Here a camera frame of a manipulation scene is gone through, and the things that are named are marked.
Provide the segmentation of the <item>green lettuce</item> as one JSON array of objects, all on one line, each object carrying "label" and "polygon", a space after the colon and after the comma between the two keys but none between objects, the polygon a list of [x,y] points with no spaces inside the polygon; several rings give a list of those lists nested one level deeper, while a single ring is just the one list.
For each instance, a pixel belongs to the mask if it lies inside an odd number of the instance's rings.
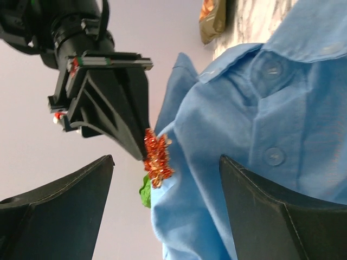
[{"label": "green lettuce", "polygon": [[148,175],[143,177],[143,185],[139,189],[142,205],[151,208],[151,180]]}]

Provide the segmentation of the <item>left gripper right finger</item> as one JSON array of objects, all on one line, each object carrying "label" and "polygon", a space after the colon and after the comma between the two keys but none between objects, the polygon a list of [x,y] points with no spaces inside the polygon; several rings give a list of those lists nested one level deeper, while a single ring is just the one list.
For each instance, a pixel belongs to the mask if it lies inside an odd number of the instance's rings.
[{"label": "left gripper right finger", "polygon": [[346,259],[346,205],[312,198],[220,158],[238,259]]}]

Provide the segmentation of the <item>blue chip bag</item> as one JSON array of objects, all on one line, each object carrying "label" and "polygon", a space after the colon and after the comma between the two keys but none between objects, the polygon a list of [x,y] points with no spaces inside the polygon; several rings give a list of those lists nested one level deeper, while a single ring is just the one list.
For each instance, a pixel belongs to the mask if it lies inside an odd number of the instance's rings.
[{"label": "blue chip bag", "polygon": [[199,17],[201,42],[209,44],[224,32],[225,27],[226,0],[204,0]]}]

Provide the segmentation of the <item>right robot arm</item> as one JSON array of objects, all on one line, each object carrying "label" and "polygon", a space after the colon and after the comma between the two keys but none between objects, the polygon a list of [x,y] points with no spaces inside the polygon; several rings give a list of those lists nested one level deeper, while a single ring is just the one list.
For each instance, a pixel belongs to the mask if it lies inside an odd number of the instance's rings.
[{"label": "right robot arm", "polygon": [[114,50],[109,15],[108,1],[102,7],[96,1],[1,1],[1,39],[59,71],[48,104],[65,132],[105,135],[144,160],[150,126],[146,72],[153,64]]}]

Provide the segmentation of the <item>blue shirt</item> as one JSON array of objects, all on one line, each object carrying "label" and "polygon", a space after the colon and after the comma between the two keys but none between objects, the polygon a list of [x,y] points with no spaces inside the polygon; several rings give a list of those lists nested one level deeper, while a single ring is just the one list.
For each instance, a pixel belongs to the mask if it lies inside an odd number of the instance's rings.
[{"label": "blue shirt", "polygon": [[219,173],[227,155],[296,192],[346,203],[346,1],[297,1],[265,43],[198,74],[180,53],[155,131],[171,178],[151,191],[164,259],[235,259]]}]

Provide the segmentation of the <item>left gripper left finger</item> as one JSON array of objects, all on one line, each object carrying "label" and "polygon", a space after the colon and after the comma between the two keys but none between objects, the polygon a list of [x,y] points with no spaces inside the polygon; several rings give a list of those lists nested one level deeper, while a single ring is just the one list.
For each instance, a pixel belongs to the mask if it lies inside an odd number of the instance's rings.
[{"label": "left gripper left finger", "polygon": [[114,168],[103,156],[1,201],[1,259],[92,259]]}]

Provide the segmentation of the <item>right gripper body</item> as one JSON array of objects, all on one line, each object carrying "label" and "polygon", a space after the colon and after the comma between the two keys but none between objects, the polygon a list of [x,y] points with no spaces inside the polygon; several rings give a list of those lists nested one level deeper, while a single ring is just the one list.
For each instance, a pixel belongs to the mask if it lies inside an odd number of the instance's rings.
[{"label": "right gripper body", "polygon": [[114,50],[109,32],[101,34],[96,19],[67,16],[52,25],[54,54],[59,67],[55,93],[49,97],[54,122],[65,132],[97,133],[88,127],[73,127],[68,118],[72,100],[77,97],[89,69],[114,69],[140,66],[152,69],[151,59],[138,53]]}]

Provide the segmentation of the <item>red leaf brooch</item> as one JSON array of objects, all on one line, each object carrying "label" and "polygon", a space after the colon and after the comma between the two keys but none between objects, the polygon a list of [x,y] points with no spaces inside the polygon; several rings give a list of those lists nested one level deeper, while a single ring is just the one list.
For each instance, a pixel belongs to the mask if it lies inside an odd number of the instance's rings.
[{"label": "red leaf brooch", "polygon": [[153,189],[160,188],[163,180],[171,178],[175,172],[169,165],[168,147],[171,144],[172,141],[166,134],[158,137],[152,129],[145,130],[144,145],[147,157],[143,161],[144,170]]}]

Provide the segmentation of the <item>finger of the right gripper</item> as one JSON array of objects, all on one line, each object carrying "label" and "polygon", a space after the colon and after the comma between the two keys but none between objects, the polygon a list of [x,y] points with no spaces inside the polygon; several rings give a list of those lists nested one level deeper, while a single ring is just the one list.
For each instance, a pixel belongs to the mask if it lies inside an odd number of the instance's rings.
[{"label": "finger of the right gripper", "polygon": [[116,141],[136,160],[145,159],[149,101],[144,69],[89,69],[68,118],[73,127],[88,127]]}]

